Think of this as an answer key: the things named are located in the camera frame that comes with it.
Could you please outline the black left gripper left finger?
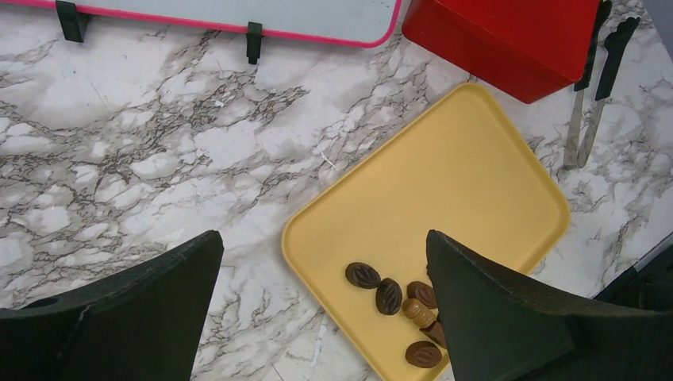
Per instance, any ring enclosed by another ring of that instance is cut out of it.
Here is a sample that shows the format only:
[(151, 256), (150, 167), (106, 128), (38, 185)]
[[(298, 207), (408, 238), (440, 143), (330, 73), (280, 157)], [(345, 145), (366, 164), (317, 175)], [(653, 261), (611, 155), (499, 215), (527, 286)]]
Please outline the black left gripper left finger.
[(188, 380), (224, 253), (209, 230), (141, 264), (1, 312), (4, 380)]

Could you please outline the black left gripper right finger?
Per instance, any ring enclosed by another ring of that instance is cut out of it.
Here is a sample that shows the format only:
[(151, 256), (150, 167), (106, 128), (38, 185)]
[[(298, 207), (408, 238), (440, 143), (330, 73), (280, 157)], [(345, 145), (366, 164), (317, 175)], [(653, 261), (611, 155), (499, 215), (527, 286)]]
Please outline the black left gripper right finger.
[(458, 380), (672, 377), (672, 311), (562, 291), (437, 230), (426, 257)]

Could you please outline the red box lid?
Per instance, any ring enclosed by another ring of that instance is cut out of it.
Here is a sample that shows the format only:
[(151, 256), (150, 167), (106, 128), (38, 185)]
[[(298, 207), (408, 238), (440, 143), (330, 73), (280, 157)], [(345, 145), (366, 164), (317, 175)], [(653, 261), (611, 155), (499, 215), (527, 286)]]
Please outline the red box lid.
[(597, 1), (412, 1), (408, 39), (523, 103), (578, 82)]

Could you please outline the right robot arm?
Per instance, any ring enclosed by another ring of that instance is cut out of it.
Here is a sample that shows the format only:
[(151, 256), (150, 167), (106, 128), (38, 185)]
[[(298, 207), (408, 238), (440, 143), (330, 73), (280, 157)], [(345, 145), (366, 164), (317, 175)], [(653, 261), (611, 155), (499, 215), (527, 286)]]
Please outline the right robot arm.
[(647, 254), (594, 300), (640, 310), (672, 311), (672, 247)]

